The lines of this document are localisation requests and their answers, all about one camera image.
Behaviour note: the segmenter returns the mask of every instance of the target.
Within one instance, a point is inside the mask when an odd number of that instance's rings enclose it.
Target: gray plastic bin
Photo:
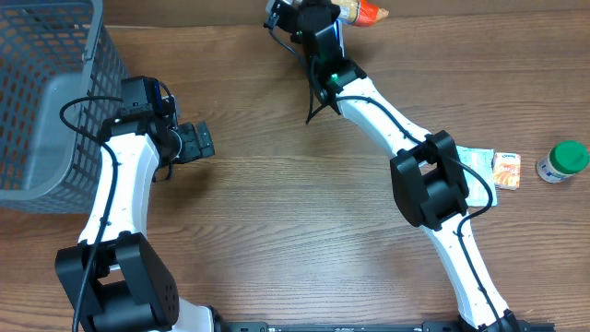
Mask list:
[[[120,97],[124,77],[100,0],[0,1],[0,207],[91,211],[100,147],[63,125],[59,110],[80,97]],[[119,106],[85,102],[66,118],[96,135]]]

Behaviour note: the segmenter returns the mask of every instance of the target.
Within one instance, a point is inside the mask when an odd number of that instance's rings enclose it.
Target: wooden table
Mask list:
[[[215,142],[214,159],[151,192],[148,238],[184,298],[273,324],[457,316],[432,245],[395,207],[384,154],[328,110],[303,124],[305,77],[262,26],[112,36],[131,72],[166,82]],[[520,318],[587,330],[590,172],[546,184],[534,166],[563,139],[590,145],[590,13],[397,18],[346,37],[408,118],[522,155],[522,187],[474,221],[479,248]],[[1,216],[0,330],[67,330],[53,260],[87,217]]]

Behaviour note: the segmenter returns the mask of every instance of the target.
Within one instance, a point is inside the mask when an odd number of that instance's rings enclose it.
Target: green lid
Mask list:
[[[588,150],[580,142],[564,141],[549,153],[551,165],[564,174],[576,174],[588,166]]]

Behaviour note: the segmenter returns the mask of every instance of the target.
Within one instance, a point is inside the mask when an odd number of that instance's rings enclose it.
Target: brown background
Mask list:
[[[432,245],[392,198],[387,159],[326,111],[260,26],[112,32],[132,73],[158,77],[217,156],[154,184],[148,238],[181,295],[229,320],[417,323],[457,316]],[[523,156],[522,187],[474,221],[498,289],[521,318],[587,331],[590,172],[546,184],[555,143],[590,145],[590,12],[397,18],[348,28],[348,51],[408,118],[458,144]],[[65,331],[53,271],[87,216],[0,212],[0,330]]]
[[[588,0],[371,0],[392,16],[464,15],[590,9]],[[105,22],[119,26],[192,27],[260,24],[267,0],[104,0]]]

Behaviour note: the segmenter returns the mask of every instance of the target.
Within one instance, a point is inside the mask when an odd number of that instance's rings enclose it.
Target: can with green lid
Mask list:
[[[543,180],[556,184],[583,171],[589,160],[588,149],[582,143],[564,141],[537,163],[537,172]]]

